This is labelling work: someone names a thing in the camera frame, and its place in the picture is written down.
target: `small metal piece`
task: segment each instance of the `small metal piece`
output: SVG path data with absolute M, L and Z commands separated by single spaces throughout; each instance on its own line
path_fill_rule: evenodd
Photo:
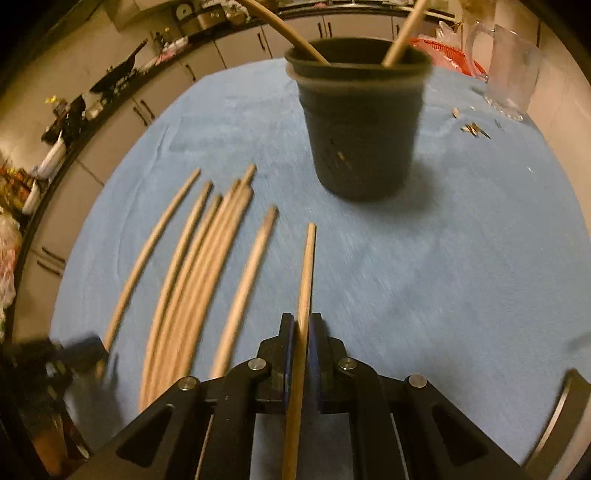
M 466 124 L 466 127 L 468 128 L 468 131 L 474 136 L 474 137 L 478 137 L 478 132 L 476 130 L 474 130 L 474 127 L 471 126 L 470 124 Z
M 192 390 L 197 386 L 197 379 L 195 377 L 183 377 L 178 381 L 177 385 L 181 390 Z
M 408 383 L 414 388 L 423 388 L 427 386 L 427 379 L 421 374 L 412 374 L 408 377 Z
M 251 370 L 254 370 L 255 372 L 257 370 L 262 370 L 266 366 L 267 366 L 267 362 L 265 362 L 264 358 L 251 358 L 248 361 L 248 368 L 250 368 Z
M 476 133 L 480 132 L 486 138 L 490 138 L 488 134 L 476 124 L 476 122 L 472 122 L 470 126 L 476 131 Z
M 343 370 L 353 370 L 357 366 L 357 362 L 351 357 L 344 356 L 339 360 L 339 367 Z

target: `pitcher handle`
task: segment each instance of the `pitcher handle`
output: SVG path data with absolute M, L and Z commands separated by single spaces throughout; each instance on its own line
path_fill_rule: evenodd
M 495 29 L 485 27 L 483 24 L 476 22 L 466 39 L 466 60 L 468 63 L 468 68 L 470 69 L 470 73 L 473 77 L 477 79 L 484 80 L 485 82 L 488 81 L 488 75 L 480 73 L 476 68 L 476 63 L 474 62 L 474 55 L 472 54 L 472 50 L 474 48 L 474 40 L 479 33 L 485 33 L 486 35 L 490 35 L 492 38 L 495 38 Z

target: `metal screw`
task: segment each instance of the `metal screw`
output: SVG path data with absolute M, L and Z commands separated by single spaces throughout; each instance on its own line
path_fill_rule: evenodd
M 197 379 L 194 377 L 183 377 L 178 381 L 177 385 L 181 390 L 192 390 L 197 386 Z
M 427 386 L 427 379 L 420 374 L 412 374 L 408 377 L 408 383 L 414 388 L 423 388 Z
M 357 366 L 357 362 L 348 356 L 344 356 L 339 360 L 339 367 L 343 370 L 353 370 Z
M 248 368 L 250 368 L 251 370 L 254 370 L 255 372 L 257 370 L 262 370 L 266 366 L 267 366 L 267 362 L 265 362 L 264 358 L 251 358 L 248 361 Z

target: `glass pitcher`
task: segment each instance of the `glass pitcher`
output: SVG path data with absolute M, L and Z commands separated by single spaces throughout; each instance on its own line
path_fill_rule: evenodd
M 488 75 L 476 70 L 472 49 L 479 33 L 494 38 Z M 466 58 L 471 74 L 486 82 L 486 101 L 504 115 L 522 121 L 538 81 L 542 52 L 517 33 L 500 25 L 474 25 L 466 40 Z

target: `frying pan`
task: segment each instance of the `frying pan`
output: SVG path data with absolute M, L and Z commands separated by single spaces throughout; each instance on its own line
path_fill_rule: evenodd
M 148 39 L 146 38 L 142 43 L 138 45 L 138 47 L 127 58 L 127 60 L 117 65 L 114 69 L 108 72 L 107 75 L 105 75 L 98 82 L 96 82 L 94 86 L 90 89 L 90 91 L 92 93 L 106 92 L 107 90 L 113 88 L 115 84 L 119 81 L 119 79 L 129 75 L 129 72 L 131 72 L 135 65 L 135 56 L 147 44 Z

